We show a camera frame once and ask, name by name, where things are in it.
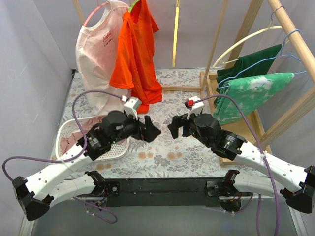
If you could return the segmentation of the orange t shirt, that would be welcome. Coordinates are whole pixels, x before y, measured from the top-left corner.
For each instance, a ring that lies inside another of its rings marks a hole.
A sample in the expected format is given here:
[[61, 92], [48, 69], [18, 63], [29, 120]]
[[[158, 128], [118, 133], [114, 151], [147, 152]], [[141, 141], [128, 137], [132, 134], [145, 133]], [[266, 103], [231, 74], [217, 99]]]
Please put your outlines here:
[[162, 101], [162, 86], [154, 67], [154, 33], [159, 28], [145, 0], [123, 15], [117, 58], [109, 84], [128, 89], [142, 102], [137, 112], [145, 114], [151, 104]]

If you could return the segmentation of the green hanger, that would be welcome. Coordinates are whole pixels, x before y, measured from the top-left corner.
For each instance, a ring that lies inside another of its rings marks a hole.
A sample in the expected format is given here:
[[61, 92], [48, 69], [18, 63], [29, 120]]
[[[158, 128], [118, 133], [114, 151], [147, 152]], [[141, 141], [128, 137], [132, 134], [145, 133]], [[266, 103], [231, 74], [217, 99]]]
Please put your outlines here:
[[132, 12], [133, 8], [139, 3], [141, 0], [135, 0], [133, 3], [130, 4], [128, 12]]

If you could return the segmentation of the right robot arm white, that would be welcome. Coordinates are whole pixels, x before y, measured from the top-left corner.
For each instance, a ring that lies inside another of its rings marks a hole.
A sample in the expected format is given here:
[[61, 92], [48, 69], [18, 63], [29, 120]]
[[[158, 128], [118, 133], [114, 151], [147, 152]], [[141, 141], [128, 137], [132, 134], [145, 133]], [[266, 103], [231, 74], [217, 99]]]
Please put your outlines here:
[[269, 179], [252, 179], [243, 174], [233, 174], [223, 182], [223, 191], [227, 195], [248, 192], [250, 188], [262, 195], [274, 193], [271, 181], [281, 189], [278, 194], [285, 198], [293, 209], [310, 214], [315, 205], [315, 168], [307, 168], [287, 163], [268, 153], [261, 154], [258, 147], [244, 137], [224, 130], [210, 114], [174, 116], [167, 126], [174, 139], [183, 128], [183, 136], [193, 136], [219, 157], [248, 165], [268, 175]]

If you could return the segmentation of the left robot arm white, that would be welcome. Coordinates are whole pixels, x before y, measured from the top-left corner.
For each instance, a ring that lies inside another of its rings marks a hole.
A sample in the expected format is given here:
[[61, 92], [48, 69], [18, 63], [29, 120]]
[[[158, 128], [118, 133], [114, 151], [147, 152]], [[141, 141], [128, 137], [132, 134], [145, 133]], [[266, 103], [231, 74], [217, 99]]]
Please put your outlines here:
[[153, 141], [161, 131], [149, 116], [144, 122], [120, 111], [111, 111], [101, 123], [94, 125], [61, 158], [27, 178], [12, 181], [15, 196], [29, 221], [42, 217], [50, 207], [78, 195], [106, 196], [111, 191], [98, 171], [68, 180], [78, 169], [93, 163], [110, 151], [112, 144], [133, 137], [145, 142]]

